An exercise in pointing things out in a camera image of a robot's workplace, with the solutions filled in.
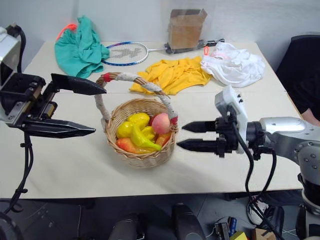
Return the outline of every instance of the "table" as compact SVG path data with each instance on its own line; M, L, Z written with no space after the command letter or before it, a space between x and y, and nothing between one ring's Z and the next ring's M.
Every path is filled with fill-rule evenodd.
M150 48L159 43L145 43ZM262 55L255 43L235 43L251 53ZM44 77L48 82L50 73L61 73L55 61L53 43L46 42L32 63L24 71ZM202 50L166 55L152 52L148 59L128 67L105 66L105 72L137 72L160 59L195 57ZM264 79L236 89L242 95L249 121L263 117L299 117L280 81L267 62ZM101 73L92 74L95 81ZM108 94L103 95L111 111L119 104L141 98L139 93L129 93L128 82L111 82ZM179 113L179 127L192 121L209 121L220 114L214 105L214 96L223 86L215 81L208 85L187 88L176 96L170 96L172 106ZM55 96L58 108L55 119L69 120L96 128L94 134L84 137L52 139L31 137L34 165L25 187L25 199L91 198L135 195L161 195L182 193L231 193L245 191L245 178L249 161L245 155L226 154L219 158L212 153L186 151L178 146L165 164L151 169L133 169L123 163L107 144L100 124L100 112L93 96L59 93ZM0 198L9 198L19 184L24 167L24 149L19 147L23 132L0 122ZM187 138L213 139L212 133L194 134L179 130L177 141ZM271 167L270 155L263 155L255 162L249 188L263 188ZM278 157L277 167L269 190L301 188L297 180L299 167L290 160Z

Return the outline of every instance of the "racket strings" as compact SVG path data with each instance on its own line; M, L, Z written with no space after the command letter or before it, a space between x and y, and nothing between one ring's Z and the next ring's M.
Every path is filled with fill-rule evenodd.
M148 50L137 43L119 44L109 48L109 63L126 64L141 61L148 55Z

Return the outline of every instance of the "person's shoe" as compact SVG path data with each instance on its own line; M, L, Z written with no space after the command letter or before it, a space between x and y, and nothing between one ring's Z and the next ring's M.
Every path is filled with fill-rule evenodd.
M257 200L255 203L263 213L269 207L268 204L259 200ZM258 214L254 210L252 210L252 208L256 209L256 207L253 204L248 204L246 208L246 214L252 224L260 225L263 220L261 219L261 217L258 216Z

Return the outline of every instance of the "wicker basket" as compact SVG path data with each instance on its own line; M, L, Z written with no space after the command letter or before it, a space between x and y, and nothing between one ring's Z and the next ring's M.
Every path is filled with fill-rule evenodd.
M178 131L178 115L175 111L173 111L169 97L158 86L147 82L138 75L131 73L110 72L102 75L96 81L96 83L104 88L107 82L110 82L111 80L130 81L138 83L146 89L148 87L149 90L150 87L151 89L157 89L154 91L154 93L161 99L163 103L155 99L133 99L118 106L110 115L103 103L102 95L96 95L96 106L102 114L101 123L110 146L119 154L123 161L133 168L153 168L167 162L170 159L176 144L176 134ZM172 134L169 141L162 147L161 151L155 151L147 154L135 154L124 151L116 145L116 131L118 126L126 121L129 116L136 113L147 113L149 116L154 116L158 113L168 113L171 122Z

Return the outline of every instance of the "floor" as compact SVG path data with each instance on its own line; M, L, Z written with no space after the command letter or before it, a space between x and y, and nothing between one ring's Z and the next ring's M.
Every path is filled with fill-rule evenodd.
M191 208L206 236L212 232L213 223L226 216L237 219L237 231L249 234L254 228L246 215L245 198L225 201L223 194L178 194L97 198L93 208L82 208L79 235L83 240L106 240L120 217L136 212L144 213L147 217L148 239L175 240L171 226L171 207L175 203L185 203ZM81 210L78 205L30 200L20 200L20 204L24 211L10 213L9 216L20 227L25 240L76 239ZM0 211L5 207L3 203L0 204ZM284 211L283 229L293 230L298 207L286 206ZM293 234L294 230L283 233L283 237L286 240L297 240Z

